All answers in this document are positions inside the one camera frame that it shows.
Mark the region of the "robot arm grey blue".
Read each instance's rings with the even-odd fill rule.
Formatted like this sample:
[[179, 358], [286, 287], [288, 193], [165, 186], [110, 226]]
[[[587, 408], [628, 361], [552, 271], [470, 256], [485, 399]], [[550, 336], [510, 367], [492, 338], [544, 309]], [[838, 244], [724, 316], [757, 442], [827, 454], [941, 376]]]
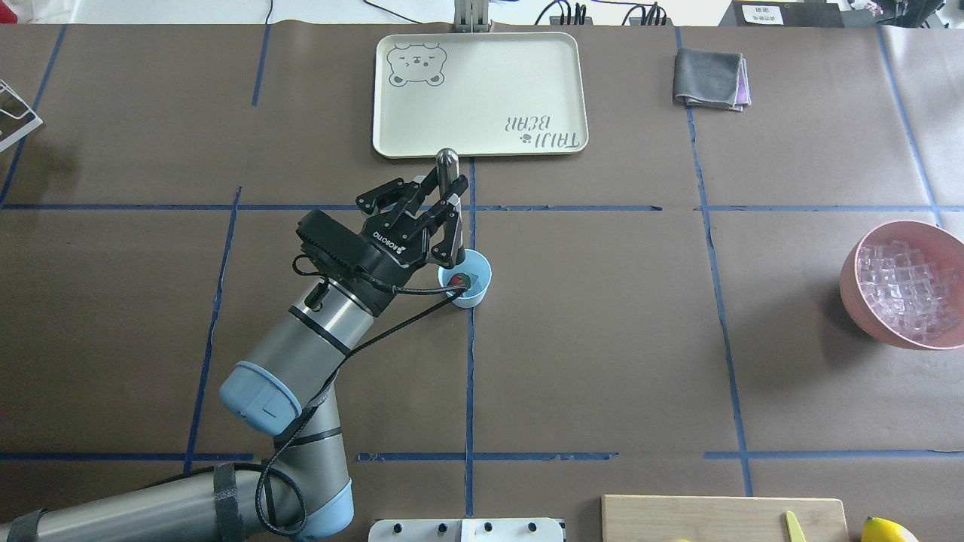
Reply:
[[464, 175], [440, 169], [358, 196], [354, 233], [320, 210], [298, 223], [313, 283], [221, 385], [221, 403], [274, 440], [260, 463], [228, 462], [120, 496], [58, 511], [38, 509], [2, 526], [4, 541], [245, 541], [268, 531], [314, 541], [354, 515], [334, 381], [365, 349], [374, 319], [428, 263], [465, 257]]

